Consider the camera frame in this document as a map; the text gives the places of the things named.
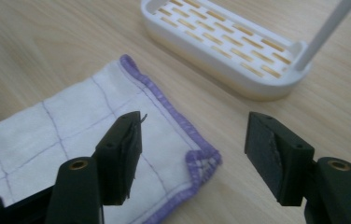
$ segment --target white cloth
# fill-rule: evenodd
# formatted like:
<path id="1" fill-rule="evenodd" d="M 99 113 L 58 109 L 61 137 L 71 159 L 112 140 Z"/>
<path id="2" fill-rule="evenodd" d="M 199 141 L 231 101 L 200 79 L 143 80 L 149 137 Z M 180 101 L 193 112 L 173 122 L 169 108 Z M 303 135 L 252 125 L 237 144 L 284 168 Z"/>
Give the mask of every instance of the white cloth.
<path id="1" fill-rule="evenodd" d="M 0 122 L 0 196 L 10 205 L 54 184 L 59 166 L 90 156 L 122 114 L 139 110 L 143 153 L 131 197 L 105 223 L 158 223 L 197 193 L 220 155 L 128 55 Z"/>

